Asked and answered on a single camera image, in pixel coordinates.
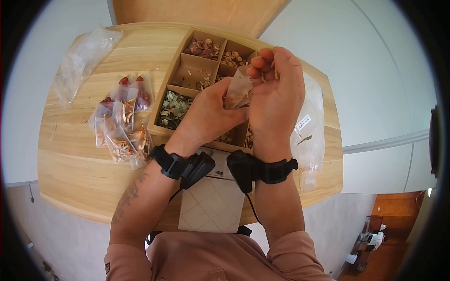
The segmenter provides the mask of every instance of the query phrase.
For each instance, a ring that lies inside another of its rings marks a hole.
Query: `wooden tray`
[[[220,51],[217,61],[190,54],[184,54],[183,50],[188,46],[192,37],[195,37],[197,40],[205,40],[210,38],[213,44],[219,45]],[[172,59],[153,104],[152,114],[150,115],[150,120],[148,122],[148,129],[152,134],[170,137],[174,132],[174,130],[158,125],[162,102],[166,97],[167,90],[188,96],[190,98],[195,98],[197,94],[200,93],[200,91],[196,89],[196,83],[198,81],[203,81],[206,74],[210,74],[209,77],[211,80],[211,85],[215,83],[216,76],[234,76],[237,71],[237,67],[220,63],[222,55],[225,52],[232,51],[237,51],[246,61],[258,55],[257,51],[242,44],[228,40],[227,38],[195,29],[191,29],[187,33]],[[247,130],[248,121],[233,128],[229,132],[229,137],[232,139],[230,144],[213,141],[205,144],[204,146],[229,152],[241,149],[246,153],[253,154],[253,149],[245,147]]]

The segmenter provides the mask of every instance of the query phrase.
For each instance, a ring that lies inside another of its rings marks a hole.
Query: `small plastic bag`
[[[136,149],[131,144],[125,131],[122,127],[105,133],[106,144],[111,153],[112,160],[115,164],[129,160],[132,157],[138,156]]]
[[[135,112],[142,112],[153,106],[153,92],[150,74],[143,74],[136,78],[130,88],[137,89]]]
[[[112,101],[116,101],[119,100],[121,102],[126,101],[130,98],[128,98],[129,96],[133,96],[134,92],[136,92],[136,96],[137,96],[137,90],[136,89],[130,89],[130,79],[132,79],[130,77],[130,75],[127,76],[117,76],[117,81],[119,81],[118,83],[114,83],[111,91],[109,92],[109,97],[112,99]]]
[[[315,189],[315,177],[322,170],[325,154],[324,104],[322,89],[309,75],[303,73],[305,101],[291,134],[291,153],[303,172],[302,192]]]
[[[112,115],[119,120],[120,126],[125,132],[131,133],[134,127],[135,102],[137,89],[127,88],[127,97],[122,101],[116,99],[112,109]]]
[[[117,118],[111,117],[111,114],[109,117],[95,118],[95,144],[97,148],[107,146],[105,133],[115,130],[118,126]]]
[[[225,109],[235,109],[250,101],[248,93],[253,88],[253,84],[250,76],[247,75],[248,68],[248,65],[240,66],[234,74],[226,92]]]
[[[138,156],[132,157],[130,159],[131,168],[133,170],[136,170],[138,168],[144,167],[148,162],[152,160],[149,155],[154,147],[149,131],[147,130],[145,125],[142,124],[141,129],[128,134],[128,138],[130,139],[131,143],[134,145],[138,153]]]
[[[71,106],[81,84],[108,55],[122,35],[123,31],[111,31],[98,26],[84,34],[69,48],[52,84],[63,110]]]
[[[87,121],[88,126],[95,134],[95,143],[96,147],[100,147],[105,145],[103,132],[99,128],[99,124],[103,122],[103,120],[110,118],[112,116],[113,111],[109,109],[112,108],[113,103],[99,103],[95,107],[94,113],[90,116]]]

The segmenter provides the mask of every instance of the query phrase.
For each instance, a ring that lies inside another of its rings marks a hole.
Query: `arm tattoo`
[[[133,198],[138,198],[139,188],[136,182],[144,183],[144,180],[149,177],[149,174],[143,173],[140,175],[133,183],[131,183],[128,188],[123,192],[122,198],[117,205],[116,212],[112,216],[111,224],[118,224],[120,222],[119,218],[123,216],[125,211],[123,210],[123,206],[131,206],[131,200]]]

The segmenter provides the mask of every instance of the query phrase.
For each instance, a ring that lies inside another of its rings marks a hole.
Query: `wooden floor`
[[[182,22],[258,38],[288,0],[113,0],[117,24]]]

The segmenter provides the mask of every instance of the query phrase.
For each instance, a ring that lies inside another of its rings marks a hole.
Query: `person's right hand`
[[[253,83],[249,119],[253,131],[253,154],[273,163],[292,158],[290,136],[305,100],[305,83],[300,60],[281,47],[262,49],[247,71],[253,80],[264,75],[266,82]],[[274,68],[279,75],[275,79]]]

